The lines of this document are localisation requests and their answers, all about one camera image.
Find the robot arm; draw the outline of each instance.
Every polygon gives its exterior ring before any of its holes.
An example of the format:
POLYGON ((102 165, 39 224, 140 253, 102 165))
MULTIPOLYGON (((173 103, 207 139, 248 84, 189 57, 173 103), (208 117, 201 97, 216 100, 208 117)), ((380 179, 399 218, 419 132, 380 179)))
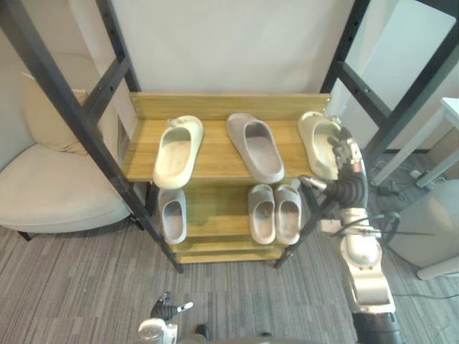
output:
POLYGON ((339 219, 320 220, 319 229, 343 235, 343 285, 359 343, 404 343, 395 317, 389 284, 382 272, 380 230, 370 225, 366 212, 368 183, 361 152, 350 132, 331 141, 339 169, 337 181, 301 176, 300 182, 322 191, 340 206, 339 219))

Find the shoe rack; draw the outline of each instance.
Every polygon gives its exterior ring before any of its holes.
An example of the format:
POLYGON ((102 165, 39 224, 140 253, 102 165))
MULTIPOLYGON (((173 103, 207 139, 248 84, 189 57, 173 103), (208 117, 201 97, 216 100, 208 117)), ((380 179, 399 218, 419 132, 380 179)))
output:
POLYGON ((225 120, 246 112, 271 128, 290 183, 311 173, 297 129, 307 111, 323 112, 329 94, 203 94, 133 92, 138 124, 123 161, 130 181, 152 182, 161 134, 169 118, 197 116, 204 126, 190 182, 184 187, 187 236, 171 245, 181 263, 277 259, 283 247, 260 245, 250 236, 247 192, 257 183, 227 137, 225 120))

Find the desk leg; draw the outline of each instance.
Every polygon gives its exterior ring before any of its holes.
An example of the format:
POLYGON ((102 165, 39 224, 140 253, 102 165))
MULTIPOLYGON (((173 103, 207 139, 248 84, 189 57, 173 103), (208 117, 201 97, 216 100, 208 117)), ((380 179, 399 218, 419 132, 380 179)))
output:
POLYGON ((444 161, 442 161, 437 167, 435 167, 431 172, 423 176, 419 181, 416 182, 416 186, 423 188, 428 185, 433 179, 437 178, 440 174, 449 169, 459 161, 459 150, 448 156, 444 161))
POLYGON ((432 118, 425 123, 424 127, 417 132, 413 138, 407 142, 407 144, 396 154, 393 159, 374 177, 376 185, 382 183, 396 168, 400 165, 426 138, 427 136, 437 127, 443 119, 443 108, 439 109, 432 118))
POLYGON ((454 274, 455 272, 459 272, 459 256, 418 270, 416 275, 421 280, 428 280, 442 274, 454 274))

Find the slide sandal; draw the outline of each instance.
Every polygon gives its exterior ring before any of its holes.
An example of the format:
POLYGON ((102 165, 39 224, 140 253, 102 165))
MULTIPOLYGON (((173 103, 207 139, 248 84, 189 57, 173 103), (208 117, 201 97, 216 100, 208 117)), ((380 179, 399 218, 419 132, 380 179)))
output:
POLYGON ((338 123, 313 111, 305 113, 298 121, 298 132, 306 149, 309 166, 321 178, 338 179, 333 146, 328 142, 329 137, 339 140, 336 130, 340 131, 338 123))
POLYGON ((274 196, 269 185, 252 187, 248 196, 250 233, 259 244, 270 244, 275 238, 274 196))
POLYGON ((268 125, 248 113, 227 119, 227 134, 253 178, 275 183, 284 178, 284 165, 268 125))
POLYGON ((164 240, 179 244, 186 238, 186 199, 182 189, 164 190, 158 193, 158 209, 164 240))
POLYGON ((274 192, 275 235, 285 245, 293 245, 300 239, 301 197, 290 185, 279 185, 274 192))
POLYGON ((153 181, 159 188, 181 188, 188 183, 203 134, 202 123, 194 116, 167 122, 153 170, 153 181))

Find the pillow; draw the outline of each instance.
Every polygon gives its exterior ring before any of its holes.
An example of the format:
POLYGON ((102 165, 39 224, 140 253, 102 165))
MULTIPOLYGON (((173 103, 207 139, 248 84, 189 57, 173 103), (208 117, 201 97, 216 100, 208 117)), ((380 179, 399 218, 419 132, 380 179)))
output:
MULTIPOLYGON (((35 142, 56 151, 87 154, 35 79, 26 74, 22 78, 27 125, 35 142)), ((72 91, 80 104, 86 101, 86 91, 72 91)))

